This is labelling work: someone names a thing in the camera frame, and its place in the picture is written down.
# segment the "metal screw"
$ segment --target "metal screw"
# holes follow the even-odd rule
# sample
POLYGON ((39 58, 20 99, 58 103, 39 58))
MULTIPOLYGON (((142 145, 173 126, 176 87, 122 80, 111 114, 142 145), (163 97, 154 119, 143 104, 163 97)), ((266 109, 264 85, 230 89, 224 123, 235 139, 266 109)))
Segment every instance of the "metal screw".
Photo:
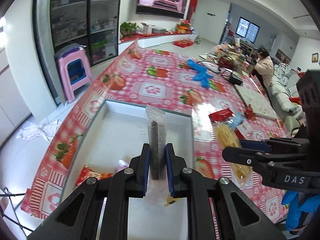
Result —
POLYGON ((191 168, 183 168, 182 172, 185 174, 190 174, 190 173, 192 173, 192 169, 191 168))
POLYGON ((226 177, 222 177, 219 179, 220 183, 223 185, 228 185, 230 183, 230 180, 226 177))
POLYGON ((124 174, 132 174, 134 172, 134 170, 132 168, 126 168, 124 170, 124 174))
POLYGON ((94 177, 87 178, 87 184, 89 184, 89 185, 95 184, 96 181, 97 181, 97 179, 94 177))

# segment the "blue gripper pad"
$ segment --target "blue gripper pad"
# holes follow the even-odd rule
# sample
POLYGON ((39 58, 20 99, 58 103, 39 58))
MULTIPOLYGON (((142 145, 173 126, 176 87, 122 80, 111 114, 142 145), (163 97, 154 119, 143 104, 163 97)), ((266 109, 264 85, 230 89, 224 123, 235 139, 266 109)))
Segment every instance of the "blue gripper pad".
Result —
POLYGON ((142 189, 143 196, 146 196, 147 187, 148 187, 150 156, 151 156, 151 149, 150 149, 150 146, 148 146, 147 159, 146 159, 146 163, 145 163, 144 169, 143 169, 143 182, 144 182, 144 186, 142 189))
POLYGON ((266 142, 240 140, 240 143, 243 149, 256 150, 257 152, 265 153, 270 153, 272 151, 272 147, 266 142))
POLYGON ((172 172, 172 166, 171 166, 171 161, 170 161, 168 145, 165 146, 165 161, 166 161, 166 165, 167 165, 167 177, 168 177, 169 192, 170 192, 170 195, 173 196, 173 193, 174 193, 173 172, 172 172))

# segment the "potted plant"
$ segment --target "potted plant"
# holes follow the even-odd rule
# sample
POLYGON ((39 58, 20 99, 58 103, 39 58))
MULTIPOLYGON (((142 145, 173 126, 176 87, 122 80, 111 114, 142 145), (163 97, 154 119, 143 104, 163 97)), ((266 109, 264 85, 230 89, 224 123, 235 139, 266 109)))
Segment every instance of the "potted plant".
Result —
POLYGON ((124 22, 120 26, 120 33, 123 37, 131 36, 136 33, 137 23, 124 22))

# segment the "glass cabinet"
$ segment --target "glass cabinet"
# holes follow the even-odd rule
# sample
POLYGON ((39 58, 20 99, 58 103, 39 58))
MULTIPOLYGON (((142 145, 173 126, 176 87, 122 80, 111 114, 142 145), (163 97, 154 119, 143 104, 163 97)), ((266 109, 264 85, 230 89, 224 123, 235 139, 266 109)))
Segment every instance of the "glass cabinet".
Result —
POLYGON ((119 5, 120 0, 50 0, 54 52, 84 45, 91 65, 117 56, 119 5))

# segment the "black power adapter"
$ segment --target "black power adapter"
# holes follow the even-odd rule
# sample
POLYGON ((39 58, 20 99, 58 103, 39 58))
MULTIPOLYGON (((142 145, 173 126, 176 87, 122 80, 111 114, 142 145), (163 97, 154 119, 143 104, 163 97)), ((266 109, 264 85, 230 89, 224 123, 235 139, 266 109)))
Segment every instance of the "black power adapter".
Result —
POLYGON ((243 84, 243 81, 242 81, 242 78, 239 77, 237 74, 235 73, 231 73, 228 81, 231 83, 231 84, 234 84, 234 85, 239 85, 241 86, 243 84))

